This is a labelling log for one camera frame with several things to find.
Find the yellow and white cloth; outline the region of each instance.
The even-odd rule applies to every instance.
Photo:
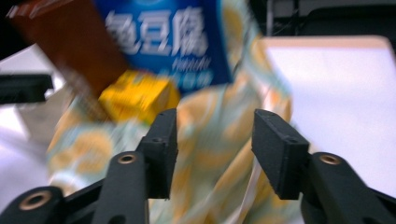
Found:
[[[290,120],[290,92],[258,45],[247,3],[222,0],[221,7],[234,83],[179,103],[171,200],[150,201],[151,223],[287,223],[299,213],[297,202],[275,196],[251,151],[254,109]],[[137,119],[90,123],[75,102],[49,147],[51,184],[70,193],[105,177],[110,158],[136,146],[124,140],[137,140],[147,129]]]

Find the yellow box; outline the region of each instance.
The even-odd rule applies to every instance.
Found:
[[[165,109],[176,108],[180,94],[168,77],[129,70],[107,87],[99,102],[114,121],[138,118],[151,124]]]

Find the patterned cloth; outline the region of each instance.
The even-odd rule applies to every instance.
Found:
[[[297,202],[275,196],[251,151],[254,109],[290,120],[290,93],[258,44],[247,3],[222,0],[221,7],[234,83],[198,91],[178,105],[171,200],[150,201],[151,223],[287,223],[299,212]],[[49,146],[51,184],[67,193],[105,177],[108,160],[136,147],[148,129],[136,119],[94,124],[84,116],[75,101]]]

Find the blue package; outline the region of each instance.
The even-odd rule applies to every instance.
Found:
[[[214,0],[95,0],[132,67],[169,76],[186,95],[233,81]]]

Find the yellow package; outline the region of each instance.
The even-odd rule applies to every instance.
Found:
[[[99,102],[114,121],[138,118],[151,124],[168,108],[175,108],[180,94],[171,79],[139,71],[126,71],[105,89]]]

